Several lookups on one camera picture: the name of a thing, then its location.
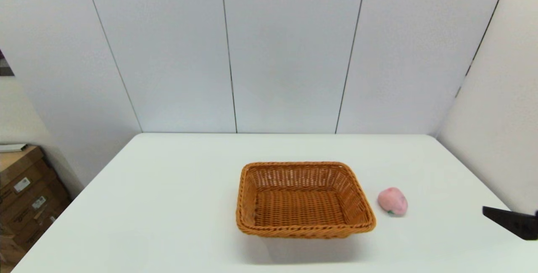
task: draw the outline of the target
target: pink plush fruit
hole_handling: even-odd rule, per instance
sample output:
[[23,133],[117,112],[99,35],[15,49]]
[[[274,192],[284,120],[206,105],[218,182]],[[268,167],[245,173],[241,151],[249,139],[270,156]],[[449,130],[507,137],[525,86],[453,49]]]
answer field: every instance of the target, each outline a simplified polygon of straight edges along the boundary
[[388,188],[379,193],[377,202],[389,214],[404,215],[407,212],[407,199],[396,187]]

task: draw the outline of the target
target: woven basket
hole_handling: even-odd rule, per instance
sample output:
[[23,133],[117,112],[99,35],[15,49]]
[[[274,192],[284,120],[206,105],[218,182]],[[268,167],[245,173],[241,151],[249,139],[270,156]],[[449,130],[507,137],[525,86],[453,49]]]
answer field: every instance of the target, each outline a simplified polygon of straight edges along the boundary
[[237,227],[263,237],[344,238],[374,229],[355,174],[341,162],[254,162],[243,168]]

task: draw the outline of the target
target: cardboard box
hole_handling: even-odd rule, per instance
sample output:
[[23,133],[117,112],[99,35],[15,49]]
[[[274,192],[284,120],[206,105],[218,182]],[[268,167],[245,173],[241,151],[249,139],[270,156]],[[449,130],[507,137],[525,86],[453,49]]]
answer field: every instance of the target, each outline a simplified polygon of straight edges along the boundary
[[10,183],[2,184],[0,189],[0,212],[12,204],[19,196],[28,191],[35,183],[42,179],[43,175],[50,168],[39,159],[21,174],[15,177]]
[[55,208],[46,208],[38,213],[17,235],[0,235],[0,250],[28,252],[69,205],[69,200],[58,204]]
[[15,251],[15,250],[0,250],[0,255],[2,262],[17,264],[25,256],[25,252]]
[[0,189],[41,158],[43,152],[38,146],[28,146],[21,152],[0,154]]
[[2,211],[0,231],[3,235],[16,234],[43,209],[56,208],[67,198],[63,185],[56,179],[54,171],[49,170],[43,179]]

